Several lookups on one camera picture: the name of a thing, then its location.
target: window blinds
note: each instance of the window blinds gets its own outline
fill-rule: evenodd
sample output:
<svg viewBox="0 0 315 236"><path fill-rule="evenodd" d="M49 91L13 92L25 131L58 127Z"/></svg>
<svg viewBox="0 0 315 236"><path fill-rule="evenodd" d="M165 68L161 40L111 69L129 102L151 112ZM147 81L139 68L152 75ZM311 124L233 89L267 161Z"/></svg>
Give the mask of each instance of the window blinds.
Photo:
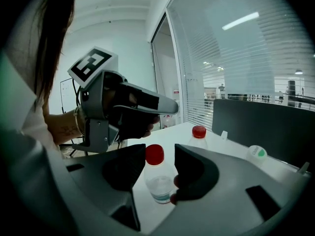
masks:
<svg viewBox="0 0 315 236"><path fill-rule="evenodd" d="M215 98L280 104L288 81L296 94L315 98L314 47L285 0L172 0L167 9L184 121L211 130Z"/></svg>

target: white shirt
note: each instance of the white shirt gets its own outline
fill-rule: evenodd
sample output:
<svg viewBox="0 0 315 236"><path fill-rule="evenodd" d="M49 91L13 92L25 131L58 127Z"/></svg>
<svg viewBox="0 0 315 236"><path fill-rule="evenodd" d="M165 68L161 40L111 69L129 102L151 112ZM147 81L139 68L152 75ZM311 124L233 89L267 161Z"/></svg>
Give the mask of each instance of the white shirt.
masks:
<svg viewBox="0 0 315 236"><path fill-rule="evenodd" d="M43 0L32 0L20 18L8 39L4 48L14 68L34 91L35 65L37 57L37 48L40 39L38 28L37 13ZM43 115L43 100L30 110L28 113L22 131L26 135L39 140L47 150L59 150L55 145L52 134L48 131Z"/></svg>

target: white table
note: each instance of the white table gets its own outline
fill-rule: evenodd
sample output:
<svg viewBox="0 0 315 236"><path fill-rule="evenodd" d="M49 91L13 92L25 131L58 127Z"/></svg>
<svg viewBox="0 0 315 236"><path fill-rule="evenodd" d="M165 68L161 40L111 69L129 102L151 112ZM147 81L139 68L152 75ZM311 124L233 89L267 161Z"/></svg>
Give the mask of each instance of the white table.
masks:
<svg viewBox="0 0 315 236"><path fill-rule="evenodd" d="M146 144L146 146L149 146L151 144L159 144L164 149L164 160L170 165L174 165L174 145L187 145L191 138L191 130L193 127L193 124L185 122L173 127L154 131L151 136L147 138L129 139L127 145ZM207 131L206 140L209 150L211 151L243 159L246 157L248 150L246 146L230 141L229 139L224 141L221 136L209 131ZM294 189L297 181L306 182L309 178L308 174L304 175L304 177L297 177L297 168L269 156L263 163L261 169L273 179L290 189ZM144 234L152 232L175 207L171 203L160 205L153 200L145 185L143 171L133 187L133 194L137 214L141 223L141 232Z"/></svg>

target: bracelet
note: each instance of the bracelet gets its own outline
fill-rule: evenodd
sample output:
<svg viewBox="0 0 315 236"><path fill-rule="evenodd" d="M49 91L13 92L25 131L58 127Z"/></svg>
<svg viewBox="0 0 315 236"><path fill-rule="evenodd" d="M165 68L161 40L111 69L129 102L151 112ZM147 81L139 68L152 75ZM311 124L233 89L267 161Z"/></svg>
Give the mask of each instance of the bracelet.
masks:
<svg viewBox="0 0 315 236"><path fill-rule="evenodd" d="M79 130L79 132L81 133L81 135L84 136L84 132L80 129L80 126L78 124L78 116L82 117L83 115L83 111L81 111L81 107L76 107L76 109L74 110L74 118L75 118L75 124L77 126L77 129Z"/></svg>

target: red bottle cap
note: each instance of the red bottle cap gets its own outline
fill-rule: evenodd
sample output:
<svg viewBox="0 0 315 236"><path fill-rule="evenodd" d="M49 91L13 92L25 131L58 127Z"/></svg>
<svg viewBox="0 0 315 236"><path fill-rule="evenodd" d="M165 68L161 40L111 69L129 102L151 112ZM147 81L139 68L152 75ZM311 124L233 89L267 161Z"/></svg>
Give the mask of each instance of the red bottle cap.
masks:
<svg viewBox="0 0 315 236"><path fill-rule="evenodd" d="M153 144L146 147L146 161L150 165L158 165L164 160L164 150L160 145Z"/></svg>
<svg viewBox="0 0 315 236"><path fill-rule="evenodd" d="M192 128L192 135L195 138L202 139L206 137L207 130L204 126L195 126Z"/></svg>

